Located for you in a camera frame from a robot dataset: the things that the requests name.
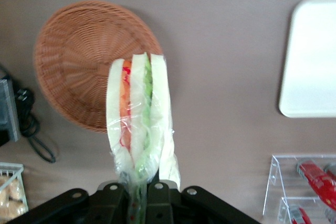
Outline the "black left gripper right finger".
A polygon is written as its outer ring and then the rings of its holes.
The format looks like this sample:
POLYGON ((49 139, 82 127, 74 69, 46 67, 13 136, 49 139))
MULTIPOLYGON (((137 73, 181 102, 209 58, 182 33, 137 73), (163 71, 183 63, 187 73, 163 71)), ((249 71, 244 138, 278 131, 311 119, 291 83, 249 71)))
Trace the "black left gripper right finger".
POLYGON ((148 186, 146 223, 259 223, 199 186, 182 192, 170 180, 148 186))

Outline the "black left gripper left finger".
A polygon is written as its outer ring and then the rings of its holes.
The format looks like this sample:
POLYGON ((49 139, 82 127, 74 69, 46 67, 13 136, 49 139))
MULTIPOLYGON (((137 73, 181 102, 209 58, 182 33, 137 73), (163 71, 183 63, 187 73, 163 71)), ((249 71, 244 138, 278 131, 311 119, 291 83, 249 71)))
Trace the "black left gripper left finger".
POLYGON ((9 223, 127 223, 129 195, 119 183, 104 183, 89 195, 81 188, 57 197, 9 223))

